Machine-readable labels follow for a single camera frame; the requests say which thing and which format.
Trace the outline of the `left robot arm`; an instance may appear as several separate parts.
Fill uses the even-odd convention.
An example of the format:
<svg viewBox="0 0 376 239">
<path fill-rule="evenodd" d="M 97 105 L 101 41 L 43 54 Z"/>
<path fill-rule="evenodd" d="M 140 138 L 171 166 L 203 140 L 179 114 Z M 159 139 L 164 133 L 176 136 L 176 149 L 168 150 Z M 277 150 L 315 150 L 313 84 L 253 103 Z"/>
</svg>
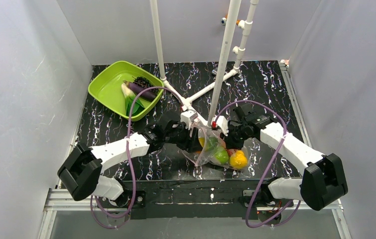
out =
<svg viewBox="0 0 376 239">
<path fill-rule="evenodd" d="M 143 130 L 112 143 L 92 147 L 83 143 L 77 145 L 57 175 L 74 201 L 89 196 L 116 200 L 124 188 L 118 180 L 103 176 L 103 172 L 129 158 L 155 152 L 166 143 L 175 144 L 188 153 L 197 153 L 204 148 L 196 127 L 188 129 L 186 123 L 176 120 L 171 120 L 166 127 L 151 123 Z"/>
</svg>

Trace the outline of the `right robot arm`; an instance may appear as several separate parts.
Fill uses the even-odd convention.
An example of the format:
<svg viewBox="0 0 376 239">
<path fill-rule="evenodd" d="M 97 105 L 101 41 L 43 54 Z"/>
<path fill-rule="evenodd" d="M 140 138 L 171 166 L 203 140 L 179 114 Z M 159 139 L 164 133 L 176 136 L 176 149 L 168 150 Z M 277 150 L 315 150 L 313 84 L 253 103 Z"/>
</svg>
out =
<svg viewBox="0 0 376 239">
<path fill-rule="evenodd" d="M 274 177 L 264 181 L 254 201 L 267 204 L 277 199 L 299 200 L 319 211 L 348 193 L 339 156 L 323 154 L 307 146 L 269 115 L 234 109 L 237 120 L 219 117 L 213 123 L 222 130 L 228 149 L 241 149 L 247 139 L 255 138 L 276 149 L 300 172 L 301 178 Z"/>
</svg>

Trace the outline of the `fake purple eggplant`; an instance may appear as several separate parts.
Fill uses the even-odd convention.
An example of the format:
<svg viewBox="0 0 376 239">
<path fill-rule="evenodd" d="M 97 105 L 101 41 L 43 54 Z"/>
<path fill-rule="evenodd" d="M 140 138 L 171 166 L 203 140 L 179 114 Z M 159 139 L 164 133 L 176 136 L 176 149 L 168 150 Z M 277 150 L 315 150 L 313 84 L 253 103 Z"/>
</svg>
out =
<svg viewBox="0 0 376 239">
<path fill-rule="evenodd" d="M 133 82 L 124 81 L 121 85 L 122 92 L 126 97 L 134 99 L 136 95 L 141 93 L 145 88 L 138 86 Z M 157 97 L 157 94 L 152 92 L 151 90 L 147 90 L 140 95 L 140 98 L 145 99 L 147 101 L 153 101 Z"/>
</svg>

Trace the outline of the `fake mango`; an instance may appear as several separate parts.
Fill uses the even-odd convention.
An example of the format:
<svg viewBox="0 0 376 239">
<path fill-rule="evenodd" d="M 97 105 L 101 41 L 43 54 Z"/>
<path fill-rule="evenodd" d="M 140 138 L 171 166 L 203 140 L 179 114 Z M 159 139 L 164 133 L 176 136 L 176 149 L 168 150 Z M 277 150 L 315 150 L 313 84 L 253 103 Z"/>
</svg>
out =
<svg viewBox="0 0 376 239">
<path fill-rule="evenodd" d="M 198 138 L 200 145 L 202 146 L 203 151 L 210 151 L 214 150 L 218 147 L 219 141 L 216 137 L 200 137 Z"/>
</svg>

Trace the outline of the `fake green apple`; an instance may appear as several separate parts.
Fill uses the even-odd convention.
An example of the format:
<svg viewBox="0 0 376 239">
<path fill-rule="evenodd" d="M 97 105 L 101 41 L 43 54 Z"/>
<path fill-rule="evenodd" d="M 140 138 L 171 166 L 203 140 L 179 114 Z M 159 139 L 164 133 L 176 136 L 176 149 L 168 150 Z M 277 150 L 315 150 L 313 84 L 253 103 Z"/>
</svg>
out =
<svg viewBox="0 0 376 239">
<path fill-rule="evenodd" d="M 217 165 L 225 165 L 229 161 L 229 155 L 225 148 L 218 147 L 213 153 L 212 162 Z"/>
</svg>

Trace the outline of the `clear zip top bag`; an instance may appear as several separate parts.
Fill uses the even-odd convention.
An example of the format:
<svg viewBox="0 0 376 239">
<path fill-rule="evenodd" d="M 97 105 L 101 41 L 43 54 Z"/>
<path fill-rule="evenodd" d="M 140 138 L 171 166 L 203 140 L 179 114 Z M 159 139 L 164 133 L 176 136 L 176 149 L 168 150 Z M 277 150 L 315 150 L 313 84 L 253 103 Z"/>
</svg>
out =
<svg viewBox="0 0 376 239">
<path fill-rule="evenodd" d="M 224 141 L 220 138 L 220 136 L 218 136 L 218 131 L 215 131 L 215 130 L 211 130 L 210 128 L 207 128 L 203 125 L 197 125 L 195 127 L 193 127 L 193 129 L 191 130 L 190 133 L 193 132 L 193 130 L 197 129 L 198 130 L 198 137 L 216 137 L 219 141 L 219 146 L 218 147 L 223 147 L 226 149 L 226 145 L 224 143 Z M 195 164 L 195 166 L 202 166 L 204 164 L 207 164 L 207 163 L 210 163 L 210 164 L 213 164 L 213 165 L 216 165 L 216 166 L 220 166 L 220 167 L 224 167 L 224 168 L 228 168 L 228 169 L 233 169 L 230 165 L 229 165 L 229 161 L 227 164 L 225 165 L 217 165 L 215 163 L 212 162 L 212 157 L 213 157 L 213 153 L 215 152 L 215 150 L 218 148 L 216 147 L 214 150 L 210 150 L 210 151 L 201 151 L 201 152 L 189 152 L 189 150 L 183 150 L 182 153 L 184 154 L 184 156 L 189 159 L 191 162 L 193 162 Z M 241 151 L 244 152 L 245 156 L 247 157 L 248 159 L 248 162 L 249 161 L 249 153 L 246 149 L 246 147 L 243 147 L 241 149 Z"/>
</svg>

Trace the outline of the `fake bok choy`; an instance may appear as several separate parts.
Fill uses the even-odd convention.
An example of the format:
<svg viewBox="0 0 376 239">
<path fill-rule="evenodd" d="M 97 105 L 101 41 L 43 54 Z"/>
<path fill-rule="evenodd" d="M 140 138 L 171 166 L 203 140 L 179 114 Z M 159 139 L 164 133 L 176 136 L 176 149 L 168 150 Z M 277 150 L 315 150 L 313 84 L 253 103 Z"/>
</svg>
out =
<svg viewBox="0 0 376 239">
<path fill-rule="evenodd" d="M 125 97 L 125 108 L 126 108 L 126 115 L 129 116 L 129 112 L 131 109 L 131 106 L 134 102 L 134 99 L 136 97 L 135 93 L 126 85 L 126 83 L 122 83 L 121 89 L 123 92 L 123 95 Z M 135 105 L 132 109 L 132 116 L 137 115 L 141 113 L 144 110 L 144 106 L 142 105 L 140 99 L 138 99 L 135 102 Z"/>
</svg>

